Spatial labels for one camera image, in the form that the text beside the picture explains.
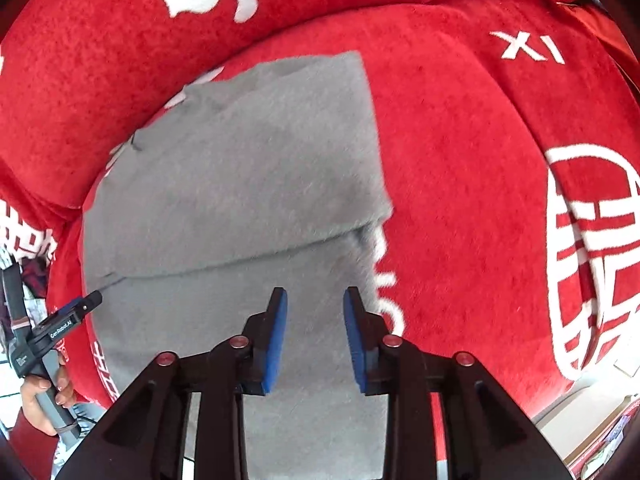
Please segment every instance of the red sleeve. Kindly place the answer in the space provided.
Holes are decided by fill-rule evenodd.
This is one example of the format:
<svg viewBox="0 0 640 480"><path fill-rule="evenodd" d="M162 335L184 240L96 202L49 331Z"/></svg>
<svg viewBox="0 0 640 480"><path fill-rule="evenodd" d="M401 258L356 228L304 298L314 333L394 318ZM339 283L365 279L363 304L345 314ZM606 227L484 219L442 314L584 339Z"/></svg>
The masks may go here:
<svg viewBox="0 0 640 480"><path fill-rule="evenodd" d="M49 480L58 438L36 430L20 410L9 443L34 480Z"/></svg>

